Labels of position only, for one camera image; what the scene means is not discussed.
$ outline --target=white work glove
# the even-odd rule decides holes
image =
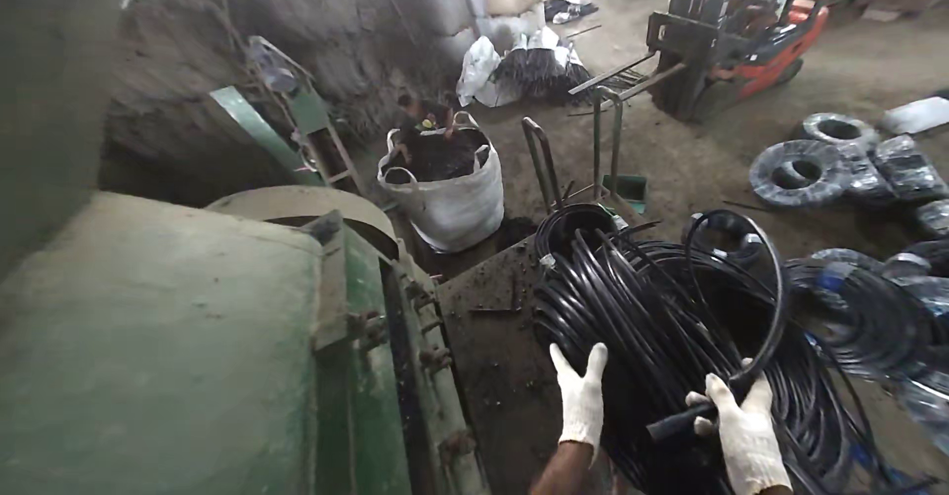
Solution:
[[[603,367],[606,345],[597,343],[590,350],[587,372],[580,377],[563,357],[560,347],[551,344],[551,359],[557,369],[557,384],[563,398],[563,432],[560,443],[576,441],[593,446],[593,460],[600,448],[603,431]]]
[[[750,358],[742,365],[751,362]],[[725,457],[728,480],[735,495],[756,495],[761,491],[783,486],[790,492],[788,470],[781,460],[775,426],[771,416],[771,385],[761,374],[741,407],[732,391],[714,374],[705,377],[705,395],[689,392],[685,404],[692,407],[709,399],[718,408],[718,438]],[[704,417],[696,417],[695,433],[709,435],[715,426]]]

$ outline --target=white bulk bag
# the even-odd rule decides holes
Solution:
[[[464,117],[467,123],[459,124],[459,116]],[[455,123],[456,130],[480,130],[467,112],[456,113]],[[491,139],[485,135],[488,145],[482,146],[474,153],[474,171],[471,174],[450,180],[419,182],[415,175],[404,167],[389,167],[383,174],[383,167],[389,163],[393,154],[392,134],[396,131],[397,128],[389,130],[386,137],[389,153],[379,161],[376,180],[408,213],[421,239],[436,252],[452,253],[472,247],[491,236],[504,218],[501,160]],[[443,133],[444,128],[421,132],[422,135]],[[484,149],[489,149],[488,161],[479,166],[477,155]],[[387,183],[386,176],[394,170],[407,173],[409,183]]]

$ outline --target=forearm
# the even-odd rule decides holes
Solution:
[[[593,446],[575,441],[564,441],[557,446],[540,478],[530,489],[530,495],[574,495],[580,491],[590,461]]]

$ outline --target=green metal frame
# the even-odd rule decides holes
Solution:
[[[267,150],[280,165],[282,165],[297,182],[310,186],[325,186],[319,174],[306,169],[300,154],[273,130],[267,121],[257,113],[240,91],[233,86],[211,91],[210,97],[231,116],[255,143]]]

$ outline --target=plastic-wrapped pipe coil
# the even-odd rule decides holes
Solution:
[[[933,386],[933,380],[944,389]],[[910,419],[925,429],[940,451],[949,454],[949,374],[934,372],[926,380],[907,380],[901,384],[898,396]]]
[[[790,163],[800,174],[809,177],[809,184],[795,187],[781,182],[780,167]],[[778,143],[765,149],[752,163],[749,181],[754,193],[774,206],[821,206],[844,194],[850,175],[844,158],[832,145],[820,141],[797,139]]]
[[[927,275],[949,278],[949,239],[930,240],[912,244],[900,254],[912,254],[923,258],[929,264]]]
[[[844,165],[850,171],[848,196],[872,205],[885,205],[896,199],[893,187],[873,166],[863,145],[856,141],[843,141],[836,147],[844,157]]]
[[[884,261],[880,275],[885,279],[926,276],[933,268],[928,259],[909,252],[899,252]]]
[[[936,318],[949,319],[949,279],[942,277],[900,277],[891,279],[902,286]]]
[[[874,153],[877,168],[903,201],[943,199],[949,187],[908,135],[887,139]]]
[[[949,199],[916,208],[916,220],[934,238],[949,236]]]
[[[704,213],[692,214],[689,222],[682,227],[683,244],[692,226]],[[712,242],[710,232],[725,235],[729,240],[737,242],[738,248],[728,251],[716,247]],[[729,259],[742,267],[753,264],[761,255],[761,238],[754,232],[753,226],[745,221],[745,218],[733,212],[723,212],[703,221],[695,230],[693,245],[718,258]]]
[[[819,251],[814,252],[811,255],[811,259],[825,259],[827,261],[842,261],[843,263],[851,263],[857,267],[862,267],[863,269],[869,269],[870,271],[879,273],[884,268],[883,261],[880,261],[876,258],[870,258],[862,252],[851,250],[848,248],[825,248]]]
[[[871,125],[842,113],[813,113],[801,123],[804,139],[823,141],[834,146],[859,145],[867,152],[880,143],[880,134]]]
[[[798,315],[850,374],[870,380],[919,372],[933,318],[915,296],[880,275],[840,261],[798,260],[786,270]]]

